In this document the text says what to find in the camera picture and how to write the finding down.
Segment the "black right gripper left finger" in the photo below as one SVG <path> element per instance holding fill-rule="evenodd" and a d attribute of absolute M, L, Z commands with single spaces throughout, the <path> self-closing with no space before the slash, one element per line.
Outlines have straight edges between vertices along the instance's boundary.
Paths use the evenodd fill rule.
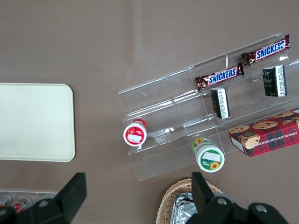
<path fill-rule="evenodd" d="M 87 196 L 85 173 L 76 173 L 54 198 L 29 209 L 31 224 L 70 224 Z"/>

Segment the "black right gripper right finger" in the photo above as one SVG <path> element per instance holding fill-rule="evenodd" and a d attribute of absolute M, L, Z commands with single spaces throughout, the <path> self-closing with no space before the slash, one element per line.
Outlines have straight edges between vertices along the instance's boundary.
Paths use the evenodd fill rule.
<path fill-rule="evenodd" d="M 235 204 L 227 197 L 215 196 L 200 172 L 192 173 L 192 197 L 197 213 L 188 224 L 242 224 L 234 216 Z"/>

